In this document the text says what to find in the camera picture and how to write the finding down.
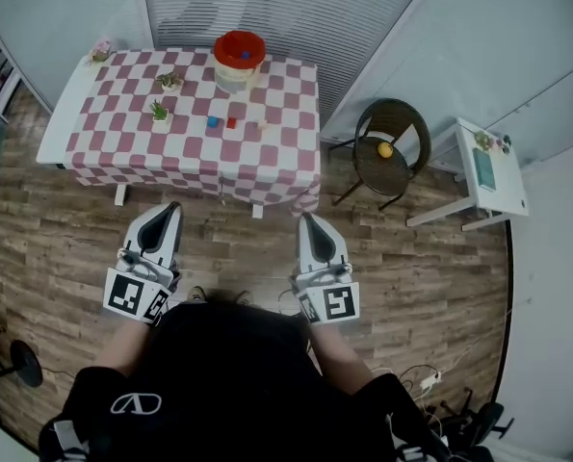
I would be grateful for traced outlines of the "person's black shirt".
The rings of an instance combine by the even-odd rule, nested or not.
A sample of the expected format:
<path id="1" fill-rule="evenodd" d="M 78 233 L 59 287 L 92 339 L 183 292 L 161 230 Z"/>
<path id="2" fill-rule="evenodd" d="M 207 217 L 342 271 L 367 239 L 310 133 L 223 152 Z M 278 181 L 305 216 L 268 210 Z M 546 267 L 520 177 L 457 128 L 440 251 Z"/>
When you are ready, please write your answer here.
<path id="1" fill-rule="evenodd" d="M 396 375 L 339 390 L 295 317 L 182 303 L 149 326 L 129 376 L 77 373 L 39 434 L 40 462 L 450 460 Z"/>

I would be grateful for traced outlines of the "red and cream bucket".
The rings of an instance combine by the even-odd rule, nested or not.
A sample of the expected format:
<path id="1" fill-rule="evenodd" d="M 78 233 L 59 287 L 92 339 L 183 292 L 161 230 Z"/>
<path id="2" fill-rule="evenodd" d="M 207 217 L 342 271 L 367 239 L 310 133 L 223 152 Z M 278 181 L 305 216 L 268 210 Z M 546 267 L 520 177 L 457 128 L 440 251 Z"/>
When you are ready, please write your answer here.
<path id="1" fill-rule="evenodd" d="M 240 59 L 244 50 L 251 53 L 250 61 Z M 216 39 L 213 53 L 215 81 L 221 90 L 235 94 L 255 87 L 266 58 L 262 38 L 249 31 L 229 31 Z"/>

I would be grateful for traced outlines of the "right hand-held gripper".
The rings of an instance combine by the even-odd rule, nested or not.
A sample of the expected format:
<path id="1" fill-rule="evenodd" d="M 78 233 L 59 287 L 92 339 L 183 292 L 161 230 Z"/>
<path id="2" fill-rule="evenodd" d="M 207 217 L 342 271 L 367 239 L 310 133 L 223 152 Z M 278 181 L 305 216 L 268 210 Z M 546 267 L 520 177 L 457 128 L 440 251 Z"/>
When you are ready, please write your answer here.
<path id="1" fill-rule="evenodd" d="M 298 258 L 300 271 L 306 273 L 291 277 L 290 283 L 306 320 L 320 325 L 358 319 L 359 284 L 352 280 L 346 243 L 337 229 L 304 213 L 298 227 Z"/>

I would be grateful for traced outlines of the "brown succulent potted plant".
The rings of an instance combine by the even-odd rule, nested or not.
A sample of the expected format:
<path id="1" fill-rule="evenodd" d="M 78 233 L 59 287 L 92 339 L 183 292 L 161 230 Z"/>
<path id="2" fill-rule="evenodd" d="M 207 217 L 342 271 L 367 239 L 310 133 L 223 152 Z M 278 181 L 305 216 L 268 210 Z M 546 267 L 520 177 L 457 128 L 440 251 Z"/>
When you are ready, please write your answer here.
<path id="1" fill-rule="evenodd" d="M 160 74 L 155 81 L 161 86 L 163 91 L 175 91 L 184 83 L 184 79 L 175 71 Z"/>

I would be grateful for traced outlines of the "teal book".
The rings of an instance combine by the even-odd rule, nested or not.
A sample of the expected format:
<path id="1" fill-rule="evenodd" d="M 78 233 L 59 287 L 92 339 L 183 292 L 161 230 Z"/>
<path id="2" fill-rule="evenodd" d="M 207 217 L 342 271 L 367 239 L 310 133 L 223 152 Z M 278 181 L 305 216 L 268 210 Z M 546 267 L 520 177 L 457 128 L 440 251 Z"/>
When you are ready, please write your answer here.
<path id="1" fill-rule="evenodd" d="M 472 150 L 478 185 L 488 191 L 496 190 L 493 165 L 489 154 L 479 148 Z"/>

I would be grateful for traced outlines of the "person's right forearm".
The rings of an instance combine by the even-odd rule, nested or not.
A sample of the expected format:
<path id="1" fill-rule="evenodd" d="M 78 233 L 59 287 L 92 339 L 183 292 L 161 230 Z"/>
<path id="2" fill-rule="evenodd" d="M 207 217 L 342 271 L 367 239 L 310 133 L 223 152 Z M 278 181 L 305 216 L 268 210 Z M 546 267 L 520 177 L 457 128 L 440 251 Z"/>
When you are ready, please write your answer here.
<path id="1" fill-rule="evenodd" d="M 374 375 L 334 324 L 309 326 L 310 343 L 323 376 L 336 388 L 354 395 Z"/>

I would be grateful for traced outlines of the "white window blinds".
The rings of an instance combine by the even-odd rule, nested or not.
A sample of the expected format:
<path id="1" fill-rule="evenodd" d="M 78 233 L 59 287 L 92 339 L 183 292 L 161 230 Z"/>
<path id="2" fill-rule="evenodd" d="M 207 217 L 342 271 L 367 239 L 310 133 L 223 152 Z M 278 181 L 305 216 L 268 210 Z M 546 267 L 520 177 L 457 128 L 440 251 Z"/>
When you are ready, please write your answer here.
<path id="1" fill-rule="evenodd" d="M 155 44 L 205 46 L 232 30 L 318 67 L 327 122 L 412 0 L 145 0 Z"/>

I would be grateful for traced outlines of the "person's left forearm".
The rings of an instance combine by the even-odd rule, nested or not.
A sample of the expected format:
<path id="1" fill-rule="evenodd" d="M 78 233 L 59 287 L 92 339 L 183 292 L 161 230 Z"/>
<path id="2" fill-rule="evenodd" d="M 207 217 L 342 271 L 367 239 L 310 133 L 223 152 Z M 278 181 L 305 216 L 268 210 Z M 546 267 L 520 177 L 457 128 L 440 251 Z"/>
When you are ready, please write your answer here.
<path id="1" fill-rule="evenodd" d="M 150 330 L 145 322 L 125 319 L 97 354 L 94 364 L 129 376 L 143 356 Z"/>

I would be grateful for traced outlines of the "dark wicker chair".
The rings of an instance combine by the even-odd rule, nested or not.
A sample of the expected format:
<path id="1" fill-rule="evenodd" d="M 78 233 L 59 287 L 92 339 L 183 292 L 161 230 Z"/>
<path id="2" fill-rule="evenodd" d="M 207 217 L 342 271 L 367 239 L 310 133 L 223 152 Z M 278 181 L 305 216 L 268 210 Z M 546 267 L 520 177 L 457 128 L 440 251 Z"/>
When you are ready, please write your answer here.
<path id="1" fill-rule="evenodd" d="M 397 141 L 410 127 L 419 142 L 418 157 L 411 164 L 396 147 Z M 383 141 L 393 145 L 394 154 L 390 159 L 378 155 L 377 145 Z M 382 211 L 405 195 L 410 180 L 426 166 L 430 159 L 431 138 L 428 126 L 417 110 L 400 99 L 384 98 L 374 101 L 364 110 L 352 139 L 334 144 L 327 151 L 342 147 L 352 149 L 352 166 L 357 181 L 332 204 L 340 204 L 365 186 L 388 198 L 378 207 Z"/>

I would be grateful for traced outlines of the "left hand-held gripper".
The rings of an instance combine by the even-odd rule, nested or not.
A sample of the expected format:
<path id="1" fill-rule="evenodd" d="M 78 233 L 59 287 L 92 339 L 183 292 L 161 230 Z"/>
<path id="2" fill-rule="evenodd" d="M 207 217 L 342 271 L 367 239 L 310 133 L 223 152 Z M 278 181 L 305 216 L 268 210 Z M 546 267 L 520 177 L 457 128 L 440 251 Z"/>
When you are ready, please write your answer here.
<path id="1" fill-rule="evenodd" d="M 146 324 L 159 321 L 181 278 L 173 257 L 182 223 L 178 202 L 153 207 L 130 223 L 117 264 L 107 271 L 105 309 Z"/>

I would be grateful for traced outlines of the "black office chair base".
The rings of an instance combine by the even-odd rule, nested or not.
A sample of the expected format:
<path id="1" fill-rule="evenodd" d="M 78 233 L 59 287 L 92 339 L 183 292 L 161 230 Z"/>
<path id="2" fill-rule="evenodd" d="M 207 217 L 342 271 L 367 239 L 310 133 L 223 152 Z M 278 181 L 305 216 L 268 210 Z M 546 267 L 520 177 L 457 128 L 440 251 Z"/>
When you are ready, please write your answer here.
<path id="1" fill-rule="evenodd" d="M 465 387 L 466 400 L 459 411 L 454 410 L 446 400 L 440 402 L 443 411 L 449 414 L 440 421 L 451 452 L 450 462 L 495 462 L 490 449 L 482 442 L 492 432 L 502 439 L 514 423 L 511 419 L 506 426 L 498 421 L 505 407 L 498 402 L 487 402 L 478 411 L 470 408 L 473 390 Z"/>

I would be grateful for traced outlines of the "black fan stand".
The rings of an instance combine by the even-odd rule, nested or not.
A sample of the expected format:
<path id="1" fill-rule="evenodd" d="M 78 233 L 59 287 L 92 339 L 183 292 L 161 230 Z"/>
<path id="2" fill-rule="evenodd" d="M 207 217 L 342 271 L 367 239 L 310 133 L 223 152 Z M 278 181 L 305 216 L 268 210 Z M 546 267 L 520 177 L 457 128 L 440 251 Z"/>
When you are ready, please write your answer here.
<path id="1" fill-rule="evenodd" d="M 20 340 L 12 341 L 10 359 L 11 364 L 8 367 L 0 361 L 0 378 L 15 373 L 31 388 L 37 388 L 42 384 L 43 374 L 39 359 L 27 343 Z"/>

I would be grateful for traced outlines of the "white side table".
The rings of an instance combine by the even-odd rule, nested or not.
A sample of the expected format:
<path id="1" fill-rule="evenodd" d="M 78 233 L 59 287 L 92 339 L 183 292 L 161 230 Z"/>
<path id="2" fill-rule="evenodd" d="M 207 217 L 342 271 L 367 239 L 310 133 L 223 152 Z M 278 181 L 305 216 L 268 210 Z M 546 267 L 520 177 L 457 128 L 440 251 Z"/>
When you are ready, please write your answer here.
<path id="1" fill-rule="evenodd" d="M 472 150 L 479 148 L 473 136 L 479 130 L 486 131 L 458 117 L 451 126 L 432 140 L 431 159 L 433 161 L 453 149 L 458 152 L 461 165 L 443 169 L 453 173 L 457 181 L 463 180 L 466 183 L 466 195 L 447 205 L 408 218 L 405 221 L 406 226 L 419 226 L 471 208 L 484 211 L 485 218 L 461 226 L 461 230 L 467 232 L 506 222 L 513 217 L 526 217 L 529 214 L 522 173 L 512 145 L 508 155 L 496 149 L 485 151 L 492 161 L 496 190 L 491 192 L 478 185 Z"/>

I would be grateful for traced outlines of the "small flower decoration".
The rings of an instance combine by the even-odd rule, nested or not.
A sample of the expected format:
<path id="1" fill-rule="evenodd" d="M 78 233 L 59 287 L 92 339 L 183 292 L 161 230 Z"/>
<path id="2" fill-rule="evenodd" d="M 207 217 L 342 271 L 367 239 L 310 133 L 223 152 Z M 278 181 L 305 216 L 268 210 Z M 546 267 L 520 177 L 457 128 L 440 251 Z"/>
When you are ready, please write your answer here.
<path id="1" fill-rule="evenodd" d="M 510 153 L 512 141 L 508 135 L 497 137 L 487 133 L 486 131 L 479 130 L 478 132 L 475 132 L 473 136 L 476 144 L 483 151 L 496 149 L 502 151 L 506 155 Z"/>

